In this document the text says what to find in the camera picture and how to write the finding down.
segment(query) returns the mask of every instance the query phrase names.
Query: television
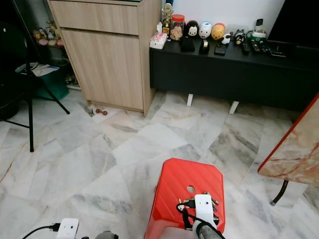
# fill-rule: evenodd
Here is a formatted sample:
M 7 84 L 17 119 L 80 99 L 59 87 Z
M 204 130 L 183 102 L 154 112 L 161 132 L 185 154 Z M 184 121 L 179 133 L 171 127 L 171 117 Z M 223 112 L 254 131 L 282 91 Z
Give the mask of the television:
M 268 41 L 278 44 L 318 49 L 319 14 L 310 1 L 285 0 Z

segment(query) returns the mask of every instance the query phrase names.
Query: red plastic stool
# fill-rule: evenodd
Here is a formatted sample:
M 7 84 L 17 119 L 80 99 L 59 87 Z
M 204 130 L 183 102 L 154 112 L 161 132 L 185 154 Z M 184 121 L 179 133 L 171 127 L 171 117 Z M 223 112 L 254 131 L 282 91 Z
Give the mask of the red plastic stool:
M 191 193 L 187 187 L 192 186 Z M 219 217 L 217 230 L 225 229 L 224 183 L 222 173 L 212 165 L 171 158 L 164 162 L 159 182 L 155 190 L 152 211 L 144 239 L 158 239 L 164 228 L 174 227 L 184 229 L 182 214 L 176 210 L 179 199 L 193 198 L 196 194 L 209 192 L 212 199 L 218 200 Z M 187 209 L 195 215 L 195 209 Z

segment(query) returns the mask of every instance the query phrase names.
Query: stool hole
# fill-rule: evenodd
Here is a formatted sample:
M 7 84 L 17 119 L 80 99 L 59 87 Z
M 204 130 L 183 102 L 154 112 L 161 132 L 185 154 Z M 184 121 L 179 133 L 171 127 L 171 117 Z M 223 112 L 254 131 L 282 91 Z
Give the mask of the stool hole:
M 195 188 L 194 188 L 193 186 L 191 186 L 191 185 L 188 185 L 188 186 L 187 186 L 187 190 L 188 190 L 188 192 L 190 192 L 190 193 L 194 193 L 194 192 L 195 192 Z

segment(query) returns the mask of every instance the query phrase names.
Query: cable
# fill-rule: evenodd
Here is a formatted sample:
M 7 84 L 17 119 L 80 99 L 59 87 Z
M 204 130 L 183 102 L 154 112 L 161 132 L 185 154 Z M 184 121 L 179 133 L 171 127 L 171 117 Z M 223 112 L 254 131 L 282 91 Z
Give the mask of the cable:
M 39 227 L 37 229 L 34 229 L 33 231 L 29 232 L 24 238 L 22 239 L 26 239 L 28 236 L 30 236 L 32 233 L 38 231 L 38 230 L 41 230 L 41 229 L 45 229 L 45 228 L 48 228 L 48 229 L 51 229 L 53 230 L 54 232 L 57 232 L 59 230 L 59 227 L 60 227 L 60 224 L 61 223 L 55 223 L 53 225 L 50 225 L 50 226 L 44 226 L 44 227 Z
M 181 210 L 179 209 L 179 206 L 192 207 L 194 204 L 195 204 L 195 200 L 189 200 L 188 202 L 185 202 L 185 203 L 178 203 L 178 204 L 176 205 L 176 209 L 177 209 L 180 213 L 183 213 L 183 211 L 181 211 Z M 194 216 L 194 215 L 192 215 L 192 214 L 189 214 L 188 212 L 187 212 L 187 216 L 190 217 L 190 218 L 192 218 L 194 221 L 197 220 L 197 221 L 200 221 L 201 223 L 205 224 L 206 226 L 209 226 L 209 227 L 210 227 L 213 231 L 215 231 L 222 239 L 225 239 L 225 237 L 222 235 L 222 233 L 219 232 L 218 230 L 216 230 L 216 228 L 213 227 L 212 224 L 210 224 L 210 223 L 204 221 L 203 219 L 197 218 L 196 216 Z

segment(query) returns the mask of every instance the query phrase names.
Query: black tv cabinet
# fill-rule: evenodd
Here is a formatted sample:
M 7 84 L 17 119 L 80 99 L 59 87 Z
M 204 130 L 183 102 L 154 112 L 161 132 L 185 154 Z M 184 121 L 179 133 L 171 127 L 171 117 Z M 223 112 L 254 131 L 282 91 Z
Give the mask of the black tv cabinet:
M 242 53 L 230 42 L 226 55 L 214 54 L 218 41 L 209 40 L 208 54 L 181 52 L 179 43 L 150 48 L 151 87 L 211 96 L 236 102 L 303 111 L 319 90 L 319 60 Z

